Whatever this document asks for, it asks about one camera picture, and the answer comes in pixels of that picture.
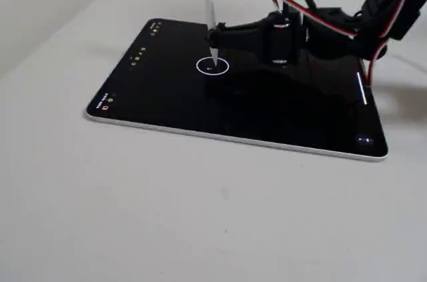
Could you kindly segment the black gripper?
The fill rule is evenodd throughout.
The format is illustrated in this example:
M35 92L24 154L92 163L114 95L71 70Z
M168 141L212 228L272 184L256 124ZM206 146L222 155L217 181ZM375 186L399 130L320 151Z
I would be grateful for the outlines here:
M266 62L272 65L297 64L304 52L325 60L358 56L359 50L348 36L303 17L295 9L270 13L269 18L269 25L266 19L235 26L219 22L208 29L206 40L212 49L263 51L268 27Z

